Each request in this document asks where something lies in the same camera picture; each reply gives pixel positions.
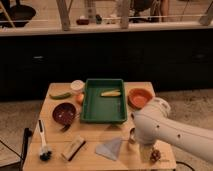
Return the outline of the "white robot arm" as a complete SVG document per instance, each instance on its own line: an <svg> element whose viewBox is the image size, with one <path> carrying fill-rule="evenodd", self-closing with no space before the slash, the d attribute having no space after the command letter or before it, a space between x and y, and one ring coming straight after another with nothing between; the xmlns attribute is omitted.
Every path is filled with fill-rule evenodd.
<svg viewBox="0 0 213 171"><path fill-rule="evenodd" d="M141 146L167 142L213 164L213 130L183 124L168 118L171 107L154 97L133 113L135 139Z"/></svg>

